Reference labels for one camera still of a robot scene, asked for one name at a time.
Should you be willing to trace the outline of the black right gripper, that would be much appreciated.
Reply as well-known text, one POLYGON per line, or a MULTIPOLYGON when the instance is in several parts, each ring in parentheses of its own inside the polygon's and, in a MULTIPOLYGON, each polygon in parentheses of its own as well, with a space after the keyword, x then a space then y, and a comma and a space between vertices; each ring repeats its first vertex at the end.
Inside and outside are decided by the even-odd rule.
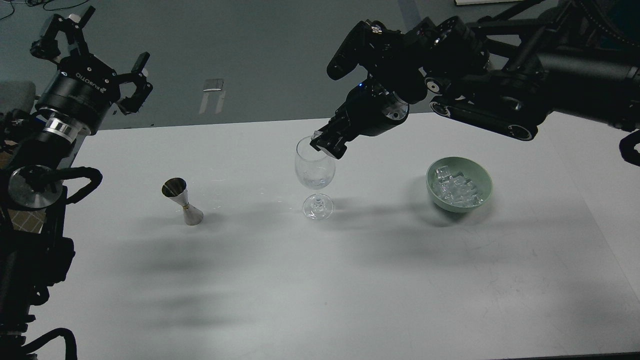
POLYGON ((320 137, 311 139, 310 146, 340 160, 346 153, 346 142, 358 136, 375 137, 402 125, 409 109, 410 105, 396 92, 377 80, 363 80, 350 90, 329 123, 320 128, 320 137))

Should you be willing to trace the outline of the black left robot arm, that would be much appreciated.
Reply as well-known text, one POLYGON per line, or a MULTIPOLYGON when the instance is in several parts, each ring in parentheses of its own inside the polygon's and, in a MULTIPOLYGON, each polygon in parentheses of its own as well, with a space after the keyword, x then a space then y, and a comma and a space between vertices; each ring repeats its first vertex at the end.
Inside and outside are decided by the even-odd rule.
POLYGON ((36 360, 37 351, 61 338, 64 357, 78 357, 67 328, 32 341, 25 333, 35 320, 30 309, 50 299, 50 288, 66 280, 76 254, 64 236, 66 209, 102 183, 92 167, 73 167, 82 141, 95 135, 112 106, 124 115, 139 112, 153 91, 143 52, 131 71, 118 73, 92 54, 83 29, 93 16, 53 14, 30 54, 55 64, 55 75, 37 94, 27 80, 1 83, 1 358, 36 360))

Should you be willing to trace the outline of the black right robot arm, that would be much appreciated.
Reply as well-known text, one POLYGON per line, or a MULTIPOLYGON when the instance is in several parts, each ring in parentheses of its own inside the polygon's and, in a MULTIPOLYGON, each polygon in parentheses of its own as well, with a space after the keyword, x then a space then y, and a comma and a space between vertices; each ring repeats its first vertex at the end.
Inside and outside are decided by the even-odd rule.
POLYGON ((639 2, 560 0, 537 18, 525 0, 464 22, 421 20, 407 32, 358 22, 327 64, 339 80, 357 66, 366 79, 346 96, 310 145, 339 159, 358 136, 401 125, 433 95, 433 112, 519 141, 532 141, 560 112, 627 132, 624 161, 639 164, 639 2))

